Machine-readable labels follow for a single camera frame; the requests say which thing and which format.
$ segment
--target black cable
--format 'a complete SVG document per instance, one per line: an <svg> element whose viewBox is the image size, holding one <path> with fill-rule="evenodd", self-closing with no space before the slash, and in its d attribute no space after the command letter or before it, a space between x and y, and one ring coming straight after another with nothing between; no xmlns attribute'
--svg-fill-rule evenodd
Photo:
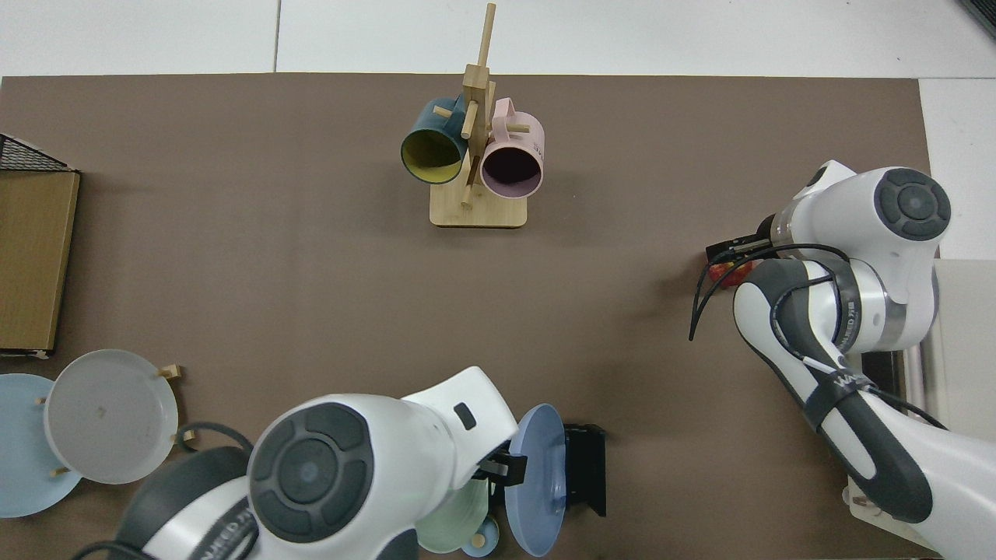
<svg viewBox="0 0 996 560"><path fill-rule="evenodd" d="M259 522L253 523L253 529L246 537L246 546L242 549L242 554L239 554L238 558L233 560L246 560L250 554L252 554L252 549L256 547L256 540L259 538Z"/></svg>
<svg viewBox="0 0 996 560"><path fill-rule="evenodd" d="M771 332L775 334L775 338L778 339L778 342L781 343L782 347L785 348L785 350L788 350L790 354L792 354L799 360L803 360L806 357L803 356L802 353L799 352L798 350L792 348L792 346L789 344L788 339L785 338L785 330L782 329L781 323L778 322L778 312L781 309L782 304L785 302L785 300L788 299L788 297L794 294L796 291L802 290L803 288L812 288L813 286L816 286L818 284L823 284L824 282L832 282L837 280L837 277L834 275L834 271L830 270L829 268L824 268L824 270L827 271L828 273L827 276L814 278L812 280L809 280L805 284L793 286L792 288L789 288L788 290L782 292L782 294L778 296L778 299L775 300L775 304L771 306L771 313L768 314L768 322L771 325Z"/></svg>
<svg viewBox="0 0 996 560"><path fill-rule="evenodd" d="M910 412L914 413L915 415L917 415L917 416L921 417L922 419L926 420L927 423L929 423L930 425L932 425L934 427L939 427L941 429L947 429L947 426L945 426L943 423L941 423L940 420L938 420L938 419L934 418L933 416L931 416L924 409L921 409L920 407L918 407L918 406L916 406L916 405L914 405L914 404L912 404L912 403L910 403L908 401L904 401L903 399L900 399L899 397L893 395L892 393L886 393L885 391L883 391L883 390L881 390L881 389L879 389L877 387L871 387L871 386L868 387L868 391L872 395L875 395L876 397L882 399L883 401L885 401L886 403L889 403L890 405L894 405L896 407L899 407L901 409L904 409L904 410L907 410L907 411L910 411Z"/></svg>
<svg viewBox="0 0 996 560"><path fill-rule="evenodd" d="M740 268L741 266L747 264L752 260L756 260L771 253L777 253L778 251L790 251L792 249L818 249L821 251L834 253L835 255L844 259L845 262L851 262L851 258L848 257L848 254L845 253L844 251L838 249L837 247L824 245L822 243L789 243L786 245L779 245L778 247L766 247L764 249L748 253L740 260L734 262L733 266L731 266L726 272L724 272L723 275L720 276L719 279L716 280L716 282L709 287L709 290L705 292L705 295L702 296L701 304L697 309L692 311L691 324L689 325L688 328L688 340L692 341L695 339L695 329L698 327L698 320L700 317L702 317L702 312L705 311L705 305L709 302L709 298L711 298L712 295L716 293L716 290L718 290L719 287L722 285L723 280L726 280L730 276L730 274L733 274L733 272L736 269Z"/></svg>
<svg viewBox="0 0 996 560"><path fill-rule="evenodd" d="M733 249L726 249L725 251L722 251L709 259L709 262L705 263L705 266L702 267L702 273L698 275L698 282L695 284L695 297L691 300L692 317L695 316L695 310L698 309L698 296L702 292L702 284L705 284L705 276L709 273L709 269L726 260L727 257L732 256L735 253L736 251Z"/></svg>
<svg viewBox="0 0 996 560"><path fill-rule="evenodd" d="M150 556L144 551L114 540L104 540L88 544L83 547L80 552L77 552L76 556L74 556L71 560L82 560L83 558L86 558L87 556L101 550L119 552L128 558L133 558L135 560L156 560L153 556Z"/></svg>
<svg viewBox="0 0 996 560"><path fill-rule="evenodd" d="M214 422L214 421L194 421L194 422L182 425L176 431L176 444L179 445L181 449L183 449L184 451L186 451L188 453L197 452L197 449L194 449L190 445L187 445L187 442L183 440L183 435L189 429L207 429L207 430L210 430L210 431L217 431L218 433L227 435L227 436L231 437L232 439L234 439L235 442L238 443L239 446L242 447L242 449L247 454L251 454L252 453L252 443L249 441L249 439L245 435L242 435L237 430L235 430L235 429L233 429L231 427L228 427L227 425L225 425L223 423L218 423L218 422Z"/></svg>

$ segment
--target wire basket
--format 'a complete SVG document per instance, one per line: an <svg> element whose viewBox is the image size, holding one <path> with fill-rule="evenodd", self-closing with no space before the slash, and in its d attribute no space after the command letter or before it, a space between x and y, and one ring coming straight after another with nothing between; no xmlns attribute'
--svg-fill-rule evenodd
<svg viewBox="0 0 996 560"><path fill-rule="evenodd" d="M72 171L65 163L40 150L0 135L0 171Z"/></svg>

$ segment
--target white floor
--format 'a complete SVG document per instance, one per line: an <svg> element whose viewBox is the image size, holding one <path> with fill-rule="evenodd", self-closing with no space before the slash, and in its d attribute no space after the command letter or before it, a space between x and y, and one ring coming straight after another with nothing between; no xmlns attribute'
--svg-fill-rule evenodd
<svg viewBox="0 0 996 560"><path fill-rule="evenodd" d="M459 73L476 58L485 4L3 0L0 76ZM996 40L956 0L497 4L496 74L921 79L932 174L956 217L942 256L996 259Z"/></svg>

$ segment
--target red object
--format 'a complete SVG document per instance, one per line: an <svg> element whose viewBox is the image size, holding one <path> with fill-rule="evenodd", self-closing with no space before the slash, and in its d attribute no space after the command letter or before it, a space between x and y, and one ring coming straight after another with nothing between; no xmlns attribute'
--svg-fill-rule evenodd
<svg viewBox="0 0 996 560"><path fill-rule="evenodd" d="M740 284L743 283L744 279L747 278L747 275L750 274L750 271L754 270L755 266L757 266L756 260L747 261L746 263L741 265L740 268L736 269L733 273L727 276L723 280L723 283L720 284L720 286L723 288L732 288L733 286L739 286ZM719 280L720 276L725 274L726 271L731 268L733 268L732 262L722 262L719 264L714 264L709 267L709 279L715 282L716 280Z"/></svg>

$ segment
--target plate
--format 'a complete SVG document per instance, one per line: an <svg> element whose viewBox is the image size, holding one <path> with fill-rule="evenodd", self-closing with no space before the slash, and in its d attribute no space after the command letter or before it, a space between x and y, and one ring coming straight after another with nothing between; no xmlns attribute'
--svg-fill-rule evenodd
<svg viewBox="0 0 996 560"><path fill-rule="evenodd" d="M418 544L436 554L453 552L474 536L487 515L488 481L471 479L415 523Z"/></svg>
<svg viewBox="0 0 996 560"><path fill-rule="evenodd" d="M508 450L528 457L522 484L505 487L512 536L526 552L546 556L567 509L567 438L557 409L542 404L528 411Z"/></svg>
<svg viewBox="0 0 996 560"><path fill-rule="evenodd" d="M156 470L177 429L176 398L157 372L124 350L97 350L67 366L45 406L45 434L63 464L104 484Z"/></svg>
<svg viewBox="0 0 996 560"><path fill-rule="evenodd" d="M27 374L0 375L0 517L23 517L66 497L80 475L66 472L45 439L45 407L52 381Z"/></svg>

